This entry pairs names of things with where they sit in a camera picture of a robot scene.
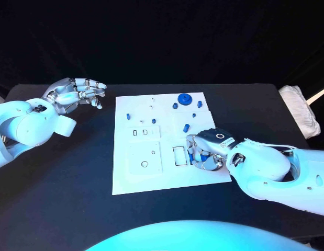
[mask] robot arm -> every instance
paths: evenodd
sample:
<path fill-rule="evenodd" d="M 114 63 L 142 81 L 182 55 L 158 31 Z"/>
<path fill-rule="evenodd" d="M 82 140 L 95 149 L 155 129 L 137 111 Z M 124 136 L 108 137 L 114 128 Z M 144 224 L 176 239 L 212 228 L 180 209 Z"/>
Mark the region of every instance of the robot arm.
<path fill-rule="evenodd" d="M 69 137 L 77 122 L 64 116 L 80 104 L 102 104 L 106 85 L 90 79 L 66 78 L 49 88 L 43 98 L 0 104 L 0 167 L 27 150 L 43 145 L 57 132 Z M 10 145 L 2 135 L 12 140 Z"/>
<path fill-rule="evenodd" d="M 242 140 L 218 128 L 189 135 L 187 146 L 192 164 L 226 166 L 249 196 L 324 215 L 324 151 Z"/>

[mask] white cloth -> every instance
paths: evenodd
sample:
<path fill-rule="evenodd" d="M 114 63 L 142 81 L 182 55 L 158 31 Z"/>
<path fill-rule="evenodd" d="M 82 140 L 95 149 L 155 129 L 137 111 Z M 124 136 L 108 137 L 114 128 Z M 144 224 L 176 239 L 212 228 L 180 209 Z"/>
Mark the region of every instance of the white cloth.
<path fill-rule="evenodd" d="M 280 93 L 288 106 L 288 109 L 293 113 L 293 117 L 297 121 L 306 139 L 320 135 L 320 125 L 316 120 L 316 115 L 304 98 L 304 95 L 301 93 L 300 87 L 286 85 L 280 89 Z"/>

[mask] black table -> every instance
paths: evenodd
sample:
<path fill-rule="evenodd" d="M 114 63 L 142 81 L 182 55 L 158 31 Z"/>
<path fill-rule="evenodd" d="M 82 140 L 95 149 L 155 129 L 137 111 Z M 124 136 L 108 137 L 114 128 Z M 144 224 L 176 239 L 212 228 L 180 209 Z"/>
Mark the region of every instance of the black table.
<path fill-rule="evenodd" d="M 40 97 L 46 89 L 20 85 L 8 101 Z M 0 250 L 83 250 L 174 220 L 235 222 L 293 238 L 324 235 L 324 216 L 252 199 L 235 180 L 112 195 L 115 97 L 182 92 L 205 92 L 216 126 L 235 135 L 309 148 L 274 85 L 109 85 L 103 110 L 86 105 L 72 113 L 72 137 L 54 134 L 0 168 Z"/>

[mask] blue cap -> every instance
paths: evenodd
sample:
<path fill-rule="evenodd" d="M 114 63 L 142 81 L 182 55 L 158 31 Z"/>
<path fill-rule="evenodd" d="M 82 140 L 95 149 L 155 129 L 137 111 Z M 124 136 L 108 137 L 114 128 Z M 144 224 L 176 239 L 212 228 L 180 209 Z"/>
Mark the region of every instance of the blue cap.
<path fill-rule="evenodd" d="M 179 102 L 184 106 L 190 105 L 193 102 L 193 97 L 190 96 L 190 94 L 187 94 L 187 93 L 180 94 Z"/>

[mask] white paper sheet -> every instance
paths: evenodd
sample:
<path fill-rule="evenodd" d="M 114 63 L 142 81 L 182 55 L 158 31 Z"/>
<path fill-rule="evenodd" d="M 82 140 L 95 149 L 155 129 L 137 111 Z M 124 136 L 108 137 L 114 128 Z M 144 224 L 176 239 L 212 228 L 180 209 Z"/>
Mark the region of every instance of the white paper sheet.
<path fill-rule="evenodd" d="M 116 97 L 114 195 L 232 181 L 226 168 L 210 172 L 190 163 L 186 136 L 216 126 L 205 94 L 190 93 L 189 106 L 179 103 L 179 95 Z M 186 165 L 180 165 L 183 150 L 174 152 L 174 147 L 184 147 Z"/>

